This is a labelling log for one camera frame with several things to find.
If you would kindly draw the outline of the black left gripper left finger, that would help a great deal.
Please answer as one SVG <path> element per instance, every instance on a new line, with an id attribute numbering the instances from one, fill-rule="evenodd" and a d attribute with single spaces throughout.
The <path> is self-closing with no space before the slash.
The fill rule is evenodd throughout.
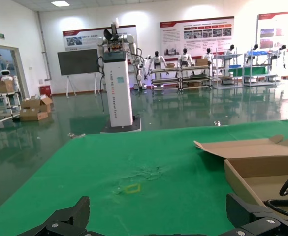
<path id="1" fill-rule="evenodd" d="M 55 211 L 41 225 L 21 236 L 99 236 L 86 229 L 90 217 L 90 198 L 83 196 L 72 207 Z"/>

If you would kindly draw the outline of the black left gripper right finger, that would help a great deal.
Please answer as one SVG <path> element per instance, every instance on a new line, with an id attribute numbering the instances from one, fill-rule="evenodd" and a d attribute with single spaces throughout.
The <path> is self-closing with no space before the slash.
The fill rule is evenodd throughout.
<path id="1" fill-rule="evenodd" d="M 234 193 L 226 196 L 226 213 L 235 228 L 223 236 L 288 236 L 288 221 L 264 206 L 246 203 Z"/>

